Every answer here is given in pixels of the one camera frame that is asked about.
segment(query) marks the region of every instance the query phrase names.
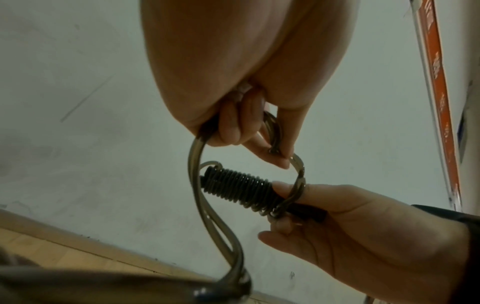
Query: black sleeve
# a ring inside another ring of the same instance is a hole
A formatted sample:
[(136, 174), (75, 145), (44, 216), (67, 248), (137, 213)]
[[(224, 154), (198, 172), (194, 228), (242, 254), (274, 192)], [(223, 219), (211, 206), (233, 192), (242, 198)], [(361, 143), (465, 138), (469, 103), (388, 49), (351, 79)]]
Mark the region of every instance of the black sleeve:
[(429, 206), (413, 206), (439, 217), (462, 222), (468, 227), (468, 230), (470, 231), (468, 261), (465, 266), (463, 279), (453, 293), (450, 303), (462, 304), (478, 302), (480, 283), (480, 216), (473, 216)]

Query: wooden floor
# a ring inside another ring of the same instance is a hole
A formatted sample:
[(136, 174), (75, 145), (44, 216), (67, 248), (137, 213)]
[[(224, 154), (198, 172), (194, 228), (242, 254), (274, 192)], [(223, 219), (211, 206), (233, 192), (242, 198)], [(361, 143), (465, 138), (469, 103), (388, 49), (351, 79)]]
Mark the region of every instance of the wooden floor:
[[(0, 228), (0, 246), (6, 248), (10, 252), (22, 255), (43, 267), (84, 270), (101, 269), (167, 276), (167, 274), (164, 273), (125, 264), (3, 228)], [(247, 303), (263, 304), (265, 302), (256, 299), (249, 299)]]

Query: black coil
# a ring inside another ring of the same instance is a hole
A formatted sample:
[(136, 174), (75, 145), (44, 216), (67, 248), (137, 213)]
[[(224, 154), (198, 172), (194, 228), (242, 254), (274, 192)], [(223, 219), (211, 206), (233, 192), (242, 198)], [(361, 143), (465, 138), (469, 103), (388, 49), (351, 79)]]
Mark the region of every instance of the black coil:
[(261, 215), (270, 214), (284, 200), (268, 180), (216, 166), (207, 168), (200, 186), (206, 193), (238, 202)]

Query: human hand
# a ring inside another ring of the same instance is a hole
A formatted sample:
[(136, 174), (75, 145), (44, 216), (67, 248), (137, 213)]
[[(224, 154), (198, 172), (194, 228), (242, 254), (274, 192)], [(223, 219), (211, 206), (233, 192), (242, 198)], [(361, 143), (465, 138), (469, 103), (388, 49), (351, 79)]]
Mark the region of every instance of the human hand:
[[(350, 42), (357, 2), (141, 1), (148, 59), (166, 106), (195, 135), (219, 114), (208, 144), (243, 144), (288, 168), (307, 111)], [(281, 155), (269, 153), (258, 133), (266, 101), (278, 106)]]
[[(275, 182), (287, 197), (290, 186)], [(447, 303), (468, 258), (469, 232), (394, 199), (353, 186), (308, 185), (297, 203), (328, 211), (323, 223), (269, 218), (265, 244), (313, 263), (378, 299)]]

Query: hand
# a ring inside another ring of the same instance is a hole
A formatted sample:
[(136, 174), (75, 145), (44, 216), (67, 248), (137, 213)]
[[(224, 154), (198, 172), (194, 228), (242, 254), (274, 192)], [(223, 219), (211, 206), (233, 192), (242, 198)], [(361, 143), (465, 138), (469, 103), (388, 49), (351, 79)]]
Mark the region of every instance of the hand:
[[(357, 2), (142, 1), (148, 59), (166, 106), (194, 134), (219, 114), (210, 145), (243, 144), (288, 168), (307, 111), (350, 42)], [(258, 134), (265, 102), (278, 106), (281, 156)]]
[[(274, 183), (281, 196), (290, 186)], [(323, 223), (271, 221), (265, 244), (313, 263), (365, 294), (395, 304), (447, 303), (468, 258), (469, 232), (353, 186), (309, 185), (298, 203), (328, 211)]]

